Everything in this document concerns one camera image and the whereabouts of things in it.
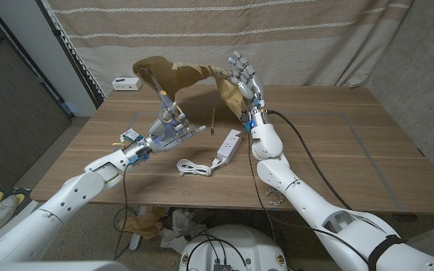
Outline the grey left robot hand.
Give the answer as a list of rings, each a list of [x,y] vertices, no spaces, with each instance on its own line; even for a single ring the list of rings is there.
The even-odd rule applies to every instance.
[[[150,126],[148,136],[123,149],[129,163],[147,160],[150,154],[171,151],[183,141],[203,132],[206,126],[196,127],[186,117],[181,108],[173,102],[163,105],[159,118]]]

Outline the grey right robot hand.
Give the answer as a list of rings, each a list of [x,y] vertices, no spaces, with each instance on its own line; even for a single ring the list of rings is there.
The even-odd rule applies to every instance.
[[[230,79],[242,93],[246,100],[248,110],[254,113],[259,111],[259,117],[252,117],[255,126],[266,124],[268,117],[264,112],[264,84],[256,73],[252,65],[237,51],[234,51],[234,56],[228,58],[228,62],[237,70],[231,71]]]

